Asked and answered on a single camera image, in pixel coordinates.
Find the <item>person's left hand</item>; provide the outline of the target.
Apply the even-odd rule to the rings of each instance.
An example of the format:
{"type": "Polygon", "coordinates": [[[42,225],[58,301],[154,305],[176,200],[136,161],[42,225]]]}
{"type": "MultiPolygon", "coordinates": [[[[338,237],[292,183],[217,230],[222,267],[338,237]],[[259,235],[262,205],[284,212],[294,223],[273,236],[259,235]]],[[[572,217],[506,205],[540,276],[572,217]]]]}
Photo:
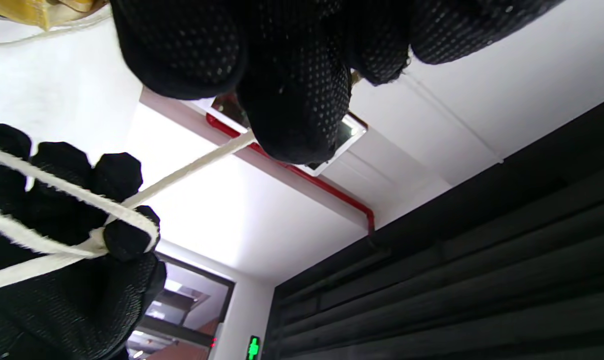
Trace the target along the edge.
{"type": "Polygon", "coordinates": [[[119,47],[152,92],[180,101],[234,92],[261,148],[293,165],[337,151],[352,71],[397,80],[521,30],[558,0],[112,0],[119,47]]]}

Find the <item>person's right hand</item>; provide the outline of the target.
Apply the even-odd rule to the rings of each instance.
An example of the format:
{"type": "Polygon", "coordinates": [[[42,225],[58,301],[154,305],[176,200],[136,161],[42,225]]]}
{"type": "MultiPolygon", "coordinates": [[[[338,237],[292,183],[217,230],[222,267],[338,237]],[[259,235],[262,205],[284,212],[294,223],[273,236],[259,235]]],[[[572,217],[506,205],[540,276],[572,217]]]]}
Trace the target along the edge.
{"type": "MultiPolygon", "coordinates": [[[[129,153],[106,153],[95,166],[66,142],[41,142],[0,124],[0,150],[46,173],[121,203],[143,183],[129,153]]],[[[0,213],[60,243],[76,246],[100,228],[100,209],[0,165],[0,213]]],[[[115,220],[104,230],[108,255],[0,288],[0,360],[128,360],[126,342],[164,289],[165,262],[144,252],[146,232],[115,220]]],[[[42,257],[0,234],[0,270],[42,257]]]]}

